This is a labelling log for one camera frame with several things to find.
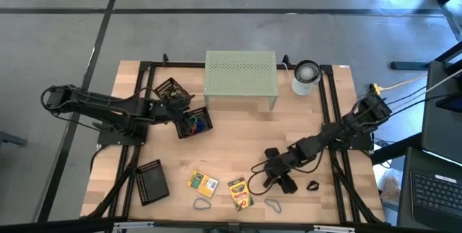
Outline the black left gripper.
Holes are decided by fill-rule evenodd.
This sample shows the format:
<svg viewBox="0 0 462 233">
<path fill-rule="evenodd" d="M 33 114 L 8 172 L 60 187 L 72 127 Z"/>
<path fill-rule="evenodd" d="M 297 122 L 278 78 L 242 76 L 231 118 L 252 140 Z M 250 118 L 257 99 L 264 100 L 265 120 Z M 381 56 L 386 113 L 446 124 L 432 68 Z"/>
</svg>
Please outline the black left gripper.
<svg viewBox="0 0 462 233">
<path fill-rule="evenodd" d="M 179 89 L 159 94 L 158 97 L 160 101 L 154 112 L 156 121 L 182 121 L 193 98 Z"/>
</svg>

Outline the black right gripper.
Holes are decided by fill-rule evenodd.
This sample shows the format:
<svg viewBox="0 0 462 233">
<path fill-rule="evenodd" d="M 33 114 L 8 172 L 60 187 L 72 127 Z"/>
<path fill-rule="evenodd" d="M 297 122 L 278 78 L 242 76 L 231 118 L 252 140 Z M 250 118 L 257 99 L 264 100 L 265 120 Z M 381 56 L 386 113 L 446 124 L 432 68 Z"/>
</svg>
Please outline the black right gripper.
<svg viewBox="0 0 462 233">
<path fill-rule="evenodd" d="M 272 177 L 272 180 L 277 180 L 279 177 L 280 185 L 287 185 L 291 182 L 291 177 L 287 174 L 290 169 L 297 167 L 301 163 L 300 153 L 294 147 L 289 147 L 288 151 L 280 154 L 277 157 L 267 159 L 263 169 L 267 176 Z"/>
</svg>

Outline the small black plastic basket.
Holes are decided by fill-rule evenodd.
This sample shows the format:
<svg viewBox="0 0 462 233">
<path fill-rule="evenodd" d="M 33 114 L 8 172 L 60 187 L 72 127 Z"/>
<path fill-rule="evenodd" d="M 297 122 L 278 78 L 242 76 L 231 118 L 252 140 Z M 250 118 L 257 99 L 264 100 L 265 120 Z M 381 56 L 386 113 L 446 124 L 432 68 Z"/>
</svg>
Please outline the small black plastic basket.
<svg viewBox="0 0 462 233">
<path fill-rule="evenodd" d="M 191 116 L 196 116 L 198 117 L 205 125 L 205 128 L 204 130 L 201 132 L 206 132 L 206 131 L 209 131 L 211 129 L 213 129 L 213 125 L 212 125 L 212 120 L 210 118 L 210 115 L 209 115 L 209 112 L 208 112 L 208 109 L 206 107 L 200 107 L 198 109 L 195 109 L 195 110 L 190 110 L 188 112 L 184 112 L 184 113 L 187 113 L 189 114 L 189 117 Z M 182 136 L 181 133 L 180 133 L 180 126 L 178 125 L 178 122 L 175 122 L 175 127 L 176 127 L 176 131 L 177 131 L 177 135 L 178 135 L 178 138 L 180 139 L 184 139 L 184 138 L 188 138 L 188 137 L 191 137 L 189 136 L 188 134 L 186 136 Z M 194 124 L 191 122 L 191 129 L 194 128 Z"/>
<path fill-rule="evenodd" d="M 172 96 L 172 91 L 176 89 L 183 91 L 186 94 L 186 97 L 191 97 L 191 99 L 195 97 L 194 94 L 189 94 L 172 77 L 170 77 L 165 82 L 163 82 L 161 85 L 159 85 L 154 90 L 154 93 L 159 98 L 159 100 L 162 102 L 162 104 L 165 105 L 168 109 L 181 110 L 181 111 L 187 110 L 190 107 L 190 104 L 173 104 L 173 99 L 176 97 Z"/>
</svg>

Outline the grey-blue rubber band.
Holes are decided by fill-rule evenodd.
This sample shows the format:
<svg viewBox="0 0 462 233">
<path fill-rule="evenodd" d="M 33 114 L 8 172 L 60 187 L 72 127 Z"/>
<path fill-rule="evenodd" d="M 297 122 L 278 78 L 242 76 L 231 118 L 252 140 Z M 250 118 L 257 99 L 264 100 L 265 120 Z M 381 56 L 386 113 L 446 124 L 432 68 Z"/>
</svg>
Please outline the grey-blue rubber band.
<svg viewBox="0 0 462 233">
<path fill-rule="evenodd" d="M 200 211 L 203 211 L 203 210 L 208 210 L 212 207 L 212 204 L 205 198 L 197 198 L 194 202 L 193 202 L 193 208 L 195 210 L 200 210 Z"/>
<path fill-rule="evenodd" d="M 264 203 L 270 208 L 272 208 L 277 214 L 280 214 L 282 212 L 282 207 L 277 200 L 271 199 L 271 198 L 265 198 Z"/>
</svg>

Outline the yellow Crayola crayon box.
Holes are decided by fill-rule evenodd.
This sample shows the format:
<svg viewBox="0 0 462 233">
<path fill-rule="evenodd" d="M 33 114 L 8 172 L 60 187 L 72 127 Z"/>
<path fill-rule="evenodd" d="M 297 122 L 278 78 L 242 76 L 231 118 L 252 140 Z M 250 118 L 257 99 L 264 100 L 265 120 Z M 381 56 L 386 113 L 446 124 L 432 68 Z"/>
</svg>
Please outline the yellow Crayola crayon box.
<svg viewBox="0 0 462 233">
<path fill-rule="evenodd" d="M 198 193 L 206 196 L 207 198 L 211 198 L 214 195 L 215 190 L 219 181 L 205 175 L 202 172 L 194 170 L 192 176 L 189 177 L 187 186 Z"/>
<path fill-rule="evenodd" d="M 253 199 L 250 195 L 247 182 L 243 177 L 235 179 L 228 184 L 228 189 L 231 194 L 232 200 L 235 204 L 235 208 L 241 211 L 254 204 Z"/>
</svg>

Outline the black desk beam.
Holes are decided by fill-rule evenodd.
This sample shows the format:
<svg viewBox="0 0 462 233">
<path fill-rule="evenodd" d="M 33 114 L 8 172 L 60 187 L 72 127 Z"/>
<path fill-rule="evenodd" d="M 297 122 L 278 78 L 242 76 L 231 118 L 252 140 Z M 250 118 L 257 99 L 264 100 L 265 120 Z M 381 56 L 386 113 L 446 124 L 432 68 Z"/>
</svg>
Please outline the black desk beam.
<svg viewBox="0 0 462 233">
<path fill-rule="evenodd" d="M 373 165 L 383 163 L 389 159 L 395 159 L 406 154 L 406 150 L 411 147 L 415 149 L 422 148 L 422 134 L 417 133 L 406 139 L 397 141 L 389 146 L 380 148 L 371 155 Z"/>
</svg>

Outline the green perforated metal shelf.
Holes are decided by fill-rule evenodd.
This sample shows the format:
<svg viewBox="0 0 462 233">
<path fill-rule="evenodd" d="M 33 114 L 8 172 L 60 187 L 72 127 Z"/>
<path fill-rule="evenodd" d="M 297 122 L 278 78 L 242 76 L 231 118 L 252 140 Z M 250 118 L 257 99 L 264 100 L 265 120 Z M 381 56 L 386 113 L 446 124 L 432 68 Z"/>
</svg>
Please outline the green perforated metal shelf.
<svg viewBox="0 0 462 233">
<path fill-rule="evenodd" d="M 203 96 L 205 105 L 211 97 L 266 97 L 273 110 L 279 97 L 275 52 L 208 50 Z"/>
</svg>

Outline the long black plastic basket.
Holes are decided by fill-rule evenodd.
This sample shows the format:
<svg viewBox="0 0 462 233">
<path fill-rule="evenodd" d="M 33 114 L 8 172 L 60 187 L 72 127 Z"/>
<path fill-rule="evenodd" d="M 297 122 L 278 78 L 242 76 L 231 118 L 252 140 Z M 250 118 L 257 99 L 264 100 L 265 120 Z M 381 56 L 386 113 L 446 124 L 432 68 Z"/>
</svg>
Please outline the long black plastic basket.
<svg viewBox="0 0 462 233">
<path fill-rule="evenodd" d="M 170 192 L 159 159 L 137 167 L 134 172 L 142 206 L 169 196 Z"/>
</svg>

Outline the bag of rubber bands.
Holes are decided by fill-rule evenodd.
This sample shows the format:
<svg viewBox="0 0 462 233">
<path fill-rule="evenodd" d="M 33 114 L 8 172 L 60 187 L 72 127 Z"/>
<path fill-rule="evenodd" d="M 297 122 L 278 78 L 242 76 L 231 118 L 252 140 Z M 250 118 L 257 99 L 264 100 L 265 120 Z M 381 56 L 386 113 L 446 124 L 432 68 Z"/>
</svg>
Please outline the bag of rubber bands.
<svg viewBox="0 0 462 233">
<path fill-rule="evenodd" d="M 380 181 L 381 194 L 383 201 L 398 203 L 401 193 L 398 178 L 394 175 L 385 176 Z"/>
</svg>

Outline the black laptop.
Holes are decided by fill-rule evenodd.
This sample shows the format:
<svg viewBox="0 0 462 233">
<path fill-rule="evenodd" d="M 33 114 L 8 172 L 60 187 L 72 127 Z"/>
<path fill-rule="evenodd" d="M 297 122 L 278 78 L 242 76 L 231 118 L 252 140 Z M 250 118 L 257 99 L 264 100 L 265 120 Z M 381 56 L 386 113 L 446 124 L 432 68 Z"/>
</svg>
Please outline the black laptop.
<svg viewBox="0 0 462 233">
<path fill-rule="evenodd" d="M 397 224 L 462 233 L 462 166 L 409 147 Z"/>
</svg>

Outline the black crossbar with silver brackets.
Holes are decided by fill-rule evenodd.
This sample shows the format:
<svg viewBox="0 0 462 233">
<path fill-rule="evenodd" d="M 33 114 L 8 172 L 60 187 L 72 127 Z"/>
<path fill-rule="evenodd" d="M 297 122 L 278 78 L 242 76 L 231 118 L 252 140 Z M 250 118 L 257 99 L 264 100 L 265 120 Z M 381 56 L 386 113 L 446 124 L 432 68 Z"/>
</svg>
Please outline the black crossbar with silver brackets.
<svg viewBox="0 0 462 233">
<path fill-rule="evenodd" d="M 28 224 L 0 225 L 0 233 L 95 233 L 113 229 L 135 228 L 199 228 L 222 229 L 228 232 L 239 232 L 241 229 L 265 230 L 295 230 L 321 231 L 331 233 L 450 233 L 433 229 L 416 229 L 406 227 L 392 227 L 389 224 L 368 224 L 359 222 L 345 222 L 342 224 L 322 223 L 263 223 L 263 222 L 209 222 L 209 221 L 128 221 L 123 217 L 101 219 L 75 219 L 65 221 L 46 221 Z"/>
</svg>

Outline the black floor stand foot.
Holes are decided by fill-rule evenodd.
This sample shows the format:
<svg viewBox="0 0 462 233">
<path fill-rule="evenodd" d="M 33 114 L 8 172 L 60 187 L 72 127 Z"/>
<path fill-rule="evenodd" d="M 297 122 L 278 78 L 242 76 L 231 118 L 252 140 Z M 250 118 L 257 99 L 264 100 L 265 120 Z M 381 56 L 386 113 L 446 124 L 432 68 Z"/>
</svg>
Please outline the black floor stand foot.
<svg viewBox="0 0 462 233">
<path fill-rule="evenodd" d="M 428 62 L 392 61 L 390 68 L 402 71 L 426 71 L 429 68 Z"/>
</svg>

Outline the grey furniture foot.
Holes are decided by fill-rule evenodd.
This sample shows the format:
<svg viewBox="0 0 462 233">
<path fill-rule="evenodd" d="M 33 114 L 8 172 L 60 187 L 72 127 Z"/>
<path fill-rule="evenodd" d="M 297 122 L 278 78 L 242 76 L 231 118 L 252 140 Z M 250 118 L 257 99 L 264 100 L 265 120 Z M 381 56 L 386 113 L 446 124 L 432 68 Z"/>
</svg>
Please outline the grey furniture foot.
<svg viewBox="0 0 462 233">
<path fill-rule="evenodd" d="M 14 136 L 14 135 L 12 135 L 10 133 L 0 131 L 0 146 L 2 146 L 2 144 L 6 144 L 6 143 L 15 144 L 15 145 L 18 145 L 18 146 L 25 146 L 26 143 L 27 143 L 27 139 L 22 139 L 22 138 L 20 138 L 18 136 Z"/>
</svg>

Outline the dark tablet screen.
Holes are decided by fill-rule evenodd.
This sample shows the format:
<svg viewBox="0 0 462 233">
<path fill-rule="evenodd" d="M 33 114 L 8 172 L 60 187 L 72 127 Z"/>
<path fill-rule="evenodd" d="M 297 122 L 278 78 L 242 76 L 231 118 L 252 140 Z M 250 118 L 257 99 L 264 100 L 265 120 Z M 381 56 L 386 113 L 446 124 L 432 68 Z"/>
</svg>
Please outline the dark tablet screen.
<svg viewBox="0 0 462 233">
<path fill-rule="evenodd" d="M 435 103 L 438 108 L 462 113 L 462 92 L 455 93 Z"/>
</svg>

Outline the black aluminium table frame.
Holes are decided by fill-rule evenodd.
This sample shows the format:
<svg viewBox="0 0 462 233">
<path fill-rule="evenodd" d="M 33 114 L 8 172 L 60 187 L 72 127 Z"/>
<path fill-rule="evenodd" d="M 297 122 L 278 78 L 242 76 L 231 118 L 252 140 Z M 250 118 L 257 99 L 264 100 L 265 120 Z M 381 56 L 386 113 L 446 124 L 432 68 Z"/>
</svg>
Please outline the black aluminium table frame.
<svg viewBox="0 0 462 233">
<path fill-rule="evenodd" d="M 128 97 L 136 83 L 151 78 L 159 85 L 174 78 L 189 93 L 194 94 L 191 107 L 207 107 L 213 129 L 197 136 L 180 139 L 172 124 L 152 126 L 139 154 L 139 164 L 159 159 L 169 189 L 169 196 L 142 206 L 139 193 L 131 196 L 120 192 L 115 214 L 127 214 L 130 219 L 209 221 L 209 222 L 268 222 L 336 224 L 339 222 L 330 158 L 311 162 L 301 171 L 291 172 L 297 183 L 296 193 L 285 194 L 278 185 L 265 190 L 265 174 L 252 176 L 264 159 L 264 150 L 276 147 L 286 151 L 289 144 L 320 132 L 323 116 L 335 118 L 351 110 L 356 92 L 348 66 L 333 66 L 333 76 L 325 79 L 326 87 L 335 87 L 339 108 L 334 109 L 330 97 L 318 92 L 296 95 L 291 88 L 292 77 L 286 70 L 277 72 L 279 97 L 273 110 L 265 97 L 213 97 L 205 105 L 204 68 L 197 63 L 157 63 L 153 71 L 139 73 L 137 61 L 122 61 L 113 83 L 116 97 Z M 187 182 L 194 170 L 219 181 L 211 198 L 189 188 Z M 228 189 L 228 183 L 243 177 L 254 204 L 238 211 Z M 306 189 L 315 180 L 317 191 Z M 212 207 L 195 210 L 193 202 L 205 198 Z M 277 214 L 264 203 L 265 198 L 277 200 L 282 212 Z"/>
</svg>

